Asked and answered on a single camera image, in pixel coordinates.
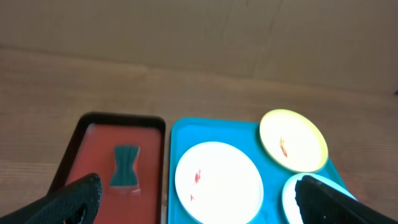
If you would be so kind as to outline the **light blue plate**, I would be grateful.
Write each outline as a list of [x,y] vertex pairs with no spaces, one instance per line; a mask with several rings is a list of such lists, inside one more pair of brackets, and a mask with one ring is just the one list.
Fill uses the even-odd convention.
[[303,220],[300,214],[300,209],[295,199],[296,197],[295,185],[297,181],[302,180],[302,178],[305,175],[312,176],[315,179],[320,180],[321,182],[329,185],[330,187],[336,189],[337,191],[340,191],[341,193],[356,200],[356,198],[350,192],[348,192],[344,187],[326,177],[312,173],[295,174],[286,181],[282,189],[282,207],[284,209],[286,220],[288,221],[289,224],[303,224]]

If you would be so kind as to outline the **white plate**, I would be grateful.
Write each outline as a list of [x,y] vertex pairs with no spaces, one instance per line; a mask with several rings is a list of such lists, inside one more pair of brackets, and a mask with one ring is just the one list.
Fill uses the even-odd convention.
[[253,161],[223,142],[188,149],[178,161],[174,183],[182,207],[198,223],[249,223],[264,199]]

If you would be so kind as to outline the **green and red sponge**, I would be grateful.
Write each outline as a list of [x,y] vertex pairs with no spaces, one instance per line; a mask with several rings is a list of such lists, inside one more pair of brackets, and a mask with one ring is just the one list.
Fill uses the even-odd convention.
[[140,194],[139,153],[139,146],[118,145],[114,148],[114,171],[109,181],[110,192],[119,195]]

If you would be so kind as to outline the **yellow plate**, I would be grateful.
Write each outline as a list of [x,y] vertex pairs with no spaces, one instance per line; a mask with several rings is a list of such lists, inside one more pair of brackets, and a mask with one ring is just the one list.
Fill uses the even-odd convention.
[[328,146],[322,133],[294,111],[267,112],[259,123],[259,137],[268,155],[292,172],[318,172],[328,162]]

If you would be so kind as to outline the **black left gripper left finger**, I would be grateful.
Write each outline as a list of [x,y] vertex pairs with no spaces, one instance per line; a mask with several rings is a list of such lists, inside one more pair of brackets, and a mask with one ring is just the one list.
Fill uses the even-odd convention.
[[93,224],[102,192],[99,175],[91,173],[1,217],[1,224]]

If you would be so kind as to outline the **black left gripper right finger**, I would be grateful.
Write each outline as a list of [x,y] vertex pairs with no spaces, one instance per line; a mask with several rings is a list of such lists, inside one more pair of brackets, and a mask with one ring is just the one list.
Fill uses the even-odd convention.
[[304,224],[397,224],[397,221],[309,175],[295,184]]

